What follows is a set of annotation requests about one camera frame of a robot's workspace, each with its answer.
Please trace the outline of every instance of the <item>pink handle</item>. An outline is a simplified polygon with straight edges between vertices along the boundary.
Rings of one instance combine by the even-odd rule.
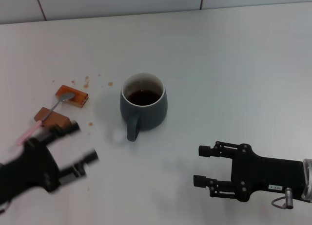
[[[41,120],[38,120],[34,126],[28,129],[19,139],[16,141],[17,146],[21,146],[26,139],[28,139],[42,124]]]

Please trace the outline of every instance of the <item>coffee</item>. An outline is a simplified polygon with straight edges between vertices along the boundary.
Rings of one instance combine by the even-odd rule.
[[[138,106],[147,106],[157,102],[160,95],[150,90],[135,91],[127,97],[127,100]]]

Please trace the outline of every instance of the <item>robotic arm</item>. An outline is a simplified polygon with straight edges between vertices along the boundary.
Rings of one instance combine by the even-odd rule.
[[[30,138],[24,144],[23,153],[6,165],[0,165],[0,205],[10,203],[18,195],[32,187],[42,187],[53,192],[60,186],[85,177],[84,165],[98,159],[92,152],[64,169],[59,169],[47,145],[79,130],[77,123],[63,130],[59,126],[50,129],[41,141]]]
[[[265,158],[256,155],[248,144],[230,144],[217,141],[213,148],[199,146],[199,156],[232,159],[231,181],[219,181],[194,175],[194,186],[210,190],[211,197],[233,198],[247,202],[255,191],[285,194],[272,201],[281,209],[292,209],[293,199],[312,202],[312,160],[303,162]],[[285,199],[283,206],[275,204]]]

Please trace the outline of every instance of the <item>label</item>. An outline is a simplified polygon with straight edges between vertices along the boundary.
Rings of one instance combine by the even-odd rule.
[[[283,189],[283,186],[269,185],[269,189],[281,191]]]

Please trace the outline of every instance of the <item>crumb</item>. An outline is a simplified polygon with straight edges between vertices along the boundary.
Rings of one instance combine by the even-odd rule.
[[[89,87],[89,77],[86,76],[86,84],[83,85],[84,88],[88,88]]]

